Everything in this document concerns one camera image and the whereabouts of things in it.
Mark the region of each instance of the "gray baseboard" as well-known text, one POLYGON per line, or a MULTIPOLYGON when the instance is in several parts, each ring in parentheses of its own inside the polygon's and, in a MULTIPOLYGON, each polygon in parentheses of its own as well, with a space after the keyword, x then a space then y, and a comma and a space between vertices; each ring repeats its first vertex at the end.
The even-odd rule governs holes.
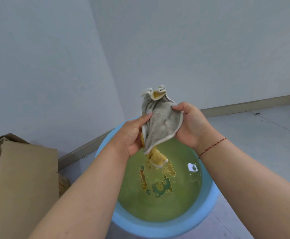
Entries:
MULTIPOLYGON (((264 99, 264 100, 244 102, 244 103, 227 105, 227 106, 212 107, 212 108, 202 109, 201 111, 206 117, 216 117, 216 116, 228 115, 228 114, 233 114, 233 113, 238 113, 238 112, 246 112, 246 111, 270 108, 274 106, 289 105, 289 104, 290 104, 290 95, 274 97, 274 98, 269 98, 269 99, 264 99)), ((59 171, 75 163, 81 158, 87 156, 91 152, 94 152, 95 150, 97 150, 108 133, 110 133, 110 131, 88 142, 87 144, 84 144, 83 146, 75 149, 74 151, 64 155, 63 157, 60 157, 59 158, 59 171)))

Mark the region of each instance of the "gray wall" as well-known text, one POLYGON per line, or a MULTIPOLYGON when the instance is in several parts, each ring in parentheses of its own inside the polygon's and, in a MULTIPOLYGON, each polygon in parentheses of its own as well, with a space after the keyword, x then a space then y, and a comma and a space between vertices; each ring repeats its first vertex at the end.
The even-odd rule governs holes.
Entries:
POLYGON ((290 0, 90 0, 125 116, 165 84, 199 108, 290 95, 290 0))
POLYGON ((123 120, 88 0, 0 0, 0 135, 61 156, 123 120))

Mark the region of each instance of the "gray cloth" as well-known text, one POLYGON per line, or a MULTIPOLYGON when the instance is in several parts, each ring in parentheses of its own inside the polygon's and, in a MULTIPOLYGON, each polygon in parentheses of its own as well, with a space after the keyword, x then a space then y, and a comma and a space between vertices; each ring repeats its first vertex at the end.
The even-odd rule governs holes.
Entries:
POLYGON ((163 85, 156 91, 151 88, 144 90, 142 96, 142 113, 153 112, 151 119, 142 127, 144 154, 148 154, 154 146, 175 136, 183 123, 183 111, 172 109, 176 103, 166 95, 163 85))

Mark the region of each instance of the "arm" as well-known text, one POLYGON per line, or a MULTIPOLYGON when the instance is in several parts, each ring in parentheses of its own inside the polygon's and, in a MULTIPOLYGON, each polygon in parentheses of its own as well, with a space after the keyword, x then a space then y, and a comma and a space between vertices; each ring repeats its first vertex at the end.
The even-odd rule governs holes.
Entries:
POLYGON ((128 158, 142 148, 140 128, 151 114, 129 121, 32 232, 35 238, 105 238, 128 158))
MULTIPOLYGON (((224 137, 196 107, 181 103, 174 109, 184 111, 184 123, 176 138, 198 155, 224 137)), ((228 139, 213 146, 200 159, 255 239, 290 238, 290 182, 228 139)))

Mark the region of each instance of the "towel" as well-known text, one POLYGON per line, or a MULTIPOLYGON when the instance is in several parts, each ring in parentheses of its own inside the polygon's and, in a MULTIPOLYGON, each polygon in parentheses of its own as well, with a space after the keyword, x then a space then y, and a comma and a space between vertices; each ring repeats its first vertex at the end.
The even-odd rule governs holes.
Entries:
POLYGON ((142 97, 142 113, 153 112, 150 120, 142 126, 144 154, 155 167, 161 168, 168 159, 156 146, 175 136, 183 123, 183 111, 172 109, 176 102, 167 96, 164 85, 155 91, 152 88, 144 90, 142 97))

